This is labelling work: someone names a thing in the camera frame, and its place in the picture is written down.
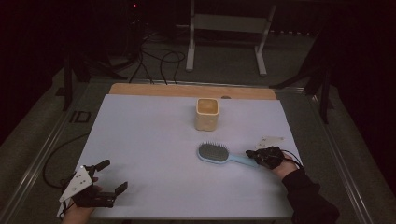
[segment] hairbrush handle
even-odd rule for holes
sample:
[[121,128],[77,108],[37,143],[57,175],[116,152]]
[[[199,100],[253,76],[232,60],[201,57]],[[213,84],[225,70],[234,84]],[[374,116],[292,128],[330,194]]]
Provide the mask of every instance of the hairbrush handle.
[[254,161],[251,158],[248,157],[242,157],[242,156],[235,156],[233,154],[230,154],[228,156],[228,161],[236,161],[245,165],[253,166],[253,167],[259,167],[259,164],[257,164],[256,161]]

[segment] white tabletop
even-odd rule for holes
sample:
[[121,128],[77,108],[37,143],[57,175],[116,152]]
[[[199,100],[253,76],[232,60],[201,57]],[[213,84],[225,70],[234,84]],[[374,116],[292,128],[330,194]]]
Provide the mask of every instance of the white tabletop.
[[94,217],[114,218],[268,218],[290,217],[281,181],[263,167],[233,161],[199,160],[204,141],[221,143],[245,156],[263,135],[284,137],[279,144],[299,157],[282,105],[277,100],[219,99],[218,128],[194,128],[194,97],[107,95],[78,162],[111,164],[98,185],[129,188],[113,208]]

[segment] black hand-mounted device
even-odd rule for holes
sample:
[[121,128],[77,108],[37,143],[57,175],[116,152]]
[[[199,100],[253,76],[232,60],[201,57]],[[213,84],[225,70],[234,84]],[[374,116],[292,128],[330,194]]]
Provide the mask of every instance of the black hand-mounted device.
[[274,170],[282,161],[292,161],[296,163],[300,169],[303,168],[300,162],[285,158],[282,151],[284,150],[281,150],[279,147],[267,147],[260,148],[256,151],[248,150],[246,153],[248,157],[254,159],[257,164],[270,170]]
[[128,182],[121,184],[114,192],[100,192],[93,185],[95,171],[101,171],[110,165],[109,160],[93,166],[81,166],[63,184],[63,194],[59,199],[65,206],[65,201],[72,198],[78,207],[113,207],[117,196],[128,188]]

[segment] yellow container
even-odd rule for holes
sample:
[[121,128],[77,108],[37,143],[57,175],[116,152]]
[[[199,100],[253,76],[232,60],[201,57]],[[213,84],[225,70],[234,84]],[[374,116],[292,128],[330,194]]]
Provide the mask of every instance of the yellow container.
[[216,99],[200,98],[197,100],[195,129],[198,131],[215,131],[218,126],[219,102]]

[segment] white metal table frame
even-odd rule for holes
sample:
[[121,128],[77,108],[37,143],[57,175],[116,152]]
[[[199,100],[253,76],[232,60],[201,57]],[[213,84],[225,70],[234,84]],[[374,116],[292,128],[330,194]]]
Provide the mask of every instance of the white metal table frame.
[[271,5],[269,14],[266,18],[195,14],[195,0],[191,0],[190,44],[187,55],[186,70],[191,72],[194,67],[195,29],[236,31],[262,34],[262,41],[258,46],[255,46],[254,52],[256,54],[257,65],[259,67],[259,74],[262,77],[266,77],[267,71],[265,69],[264,58],[262,57],[262,49],[264,48],[265,40],[268,37],[275,11],[276,5]]

